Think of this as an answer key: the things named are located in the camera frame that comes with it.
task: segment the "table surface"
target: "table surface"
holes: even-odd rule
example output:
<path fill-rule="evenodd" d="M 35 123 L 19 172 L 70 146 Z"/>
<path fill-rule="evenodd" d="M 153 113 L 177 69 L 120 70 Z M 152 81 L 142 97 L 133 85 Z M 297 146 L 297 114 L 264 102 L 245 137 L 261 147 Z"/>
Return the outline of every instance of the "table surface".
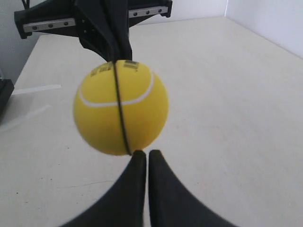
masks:
<path fill-rule="evenodd" d="M 303 60 L 223 17 L 135 26 L 130 40 L 170 99 L 146 151 L 161 149 L 198 199 L 239 226 L 302 226 Z M 76 89 L 103 62 L 77 38 L 40 37 L 0 120 L 1 226 L 63 224 L 127 165 L 89 147 L 73 122 Z"/>

